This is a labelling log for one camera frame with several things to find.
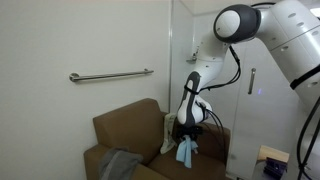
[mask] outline blue cloth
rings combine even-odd
[[[176,160],[183,162],[187,168],[191,168],[191,150],[198,147],[197,143],[191,141],[188,135],[184,135],[185,140],[179,144]]]

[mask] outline armchair armrest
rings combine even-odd
[[[164,120],[164,118],[166,117],[167,114],[168,114],[167,112],[161,111],[161,116],[162,116],[162,119],[163,119],[163,120]]]
[[[99,179],[99,162],[109,149],[110,148],[99,144],[84,152],[87,180]]]
[[[227,165],[230,145],[230,130],[224,128],[224,135],[222,136],[216,125],[210,123],[199,123],[197,125],[203,128],[203,134],[199,135],[197,139],[199,153],[217,159]]]

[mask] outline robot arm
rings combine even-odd
[[[299,1],[282,1],[264,11],[245,5],[227,7],[217,16],[213,32],[204,36],[195,69],[185,85],[177,115],[186,127],[208,118],[206,109],[212,108],[199,91],[218,76],[232,43],[257,37],[289,82],[312,70],[313,74],[305,77],[301,86],[320,81],[320,73],[316,74],[320,71],[320,22]]]

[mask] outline gray cloth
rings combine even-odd
[[[110,149],[99,164],[100,180],[130,180],[131,175],[143,160],[142,155],[127,152],[126,149]]]

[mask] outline grab bar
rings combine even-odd
[[[79,74],[77,74],[77,73],[71,73],[69,76],[69,79],[72,82],[77,82],[77,81],[81,81],[81,80],[90,80],[90,79],[113,78],[113,77],[132,76],[132,75],[139,75],[139,74],[150,74],[153,72],[154,72],[153,70],[144,69],[144,71],[138,71],[138,72],[103,74],[103,75],[93,75],[93,76],[79,76]]]

